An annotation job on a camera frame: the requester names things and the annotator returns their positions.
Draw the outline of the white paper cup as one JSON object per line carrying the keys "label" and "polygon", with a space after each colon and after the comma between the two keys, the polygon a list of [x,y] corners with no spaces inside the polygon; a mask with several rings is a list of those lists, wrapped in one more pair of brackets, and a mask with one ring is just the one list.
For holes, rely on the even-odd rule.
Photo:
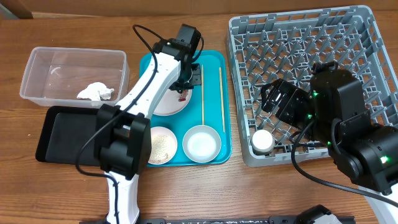
{"label": "white paper cup", "polygon": [[269,131],[262,129],[252,135],[251,146],[255,154],[267,155],[273,151],[275,140]]}

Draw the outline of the red snack wrapper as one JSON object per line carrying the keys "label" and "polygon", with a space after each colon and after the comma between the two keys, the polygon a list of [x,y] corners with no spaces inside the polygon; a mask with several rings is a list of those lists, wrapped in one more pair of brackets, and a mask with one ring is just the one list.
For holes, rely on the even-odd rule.
{"label": "red snack wrapper", "polygon": [[178,98],[178,100],[179,100],[179,101],[185,101],[187,95],[188,95],[188,90],[182,91],[181,94],[180,94],[180,96],[179,96],[179,98]]}

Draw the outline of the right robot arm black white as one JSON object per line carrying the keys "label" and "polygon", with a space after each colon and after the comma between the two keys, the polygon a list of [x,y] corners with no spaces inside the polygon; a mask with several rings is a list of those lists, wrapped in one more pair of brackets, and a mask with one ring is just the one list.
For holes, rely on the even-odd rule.
{"label": "right robot arm black white", "polygon": [[[362,195],[379,223],[397,223],[397,128],[372,123],[361,82],[337,62],[314,63],[305,91],[284,79],[261,88],[261,108],[299,129],[290,151],[295,169],[318,184]],[[328,148],[338,170],[356,188],[314,177],[295,159],[306,137]]]}

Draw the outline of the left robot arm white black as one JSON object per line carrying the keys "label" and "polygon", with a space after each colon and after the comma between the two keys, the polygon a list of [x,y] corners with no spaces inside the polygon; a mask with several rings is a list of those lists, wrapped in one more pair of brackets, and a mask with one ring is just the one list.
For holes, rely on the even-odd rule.
{"label": "left robot arm white black", "polygon": [[97,177],[105,178],[109,189],[104,223],[139,223],[137,186],[151,153],[150,119],[167,90],[182,94],[202,84],[195,69],[203,47],[200,31],[182,24],[175,38],[161,37],[148,48],[150,64],[133,89],[115,106],[98,110],[96,131],[77,152],[75,167],[83,175],[95,175],[80,167],[83,151],[93,143],[102,170]]}

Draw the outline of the white tissue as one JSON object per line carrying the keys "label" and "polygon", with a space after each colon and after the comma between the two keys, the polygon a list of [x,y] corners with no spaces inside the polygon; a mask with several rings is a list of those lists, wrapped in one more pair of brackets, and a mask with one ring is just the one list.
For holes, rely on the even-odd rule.
{"label": "white tissue", "polygon": [[104,83],[94,82],[79,92],[79,94],[77,94],[77,98],[89,99],[91,101],[110,100],[113,92],[114,89],[108,88]]}

